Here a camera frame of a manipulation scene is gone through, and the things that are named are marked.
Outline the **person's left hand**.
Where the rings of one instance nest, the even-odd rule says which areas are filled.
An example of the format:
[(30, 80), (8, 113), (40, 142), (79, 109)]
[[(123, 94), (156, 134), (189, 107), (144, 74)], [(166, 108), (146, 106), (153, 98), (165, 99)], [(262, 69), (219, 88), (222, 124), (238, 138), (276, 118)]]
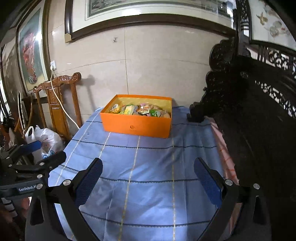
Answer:
[(1, 223), (12, 225), (23, 232), (30, 202), (28, 197), (16, 200), (1, 198)]

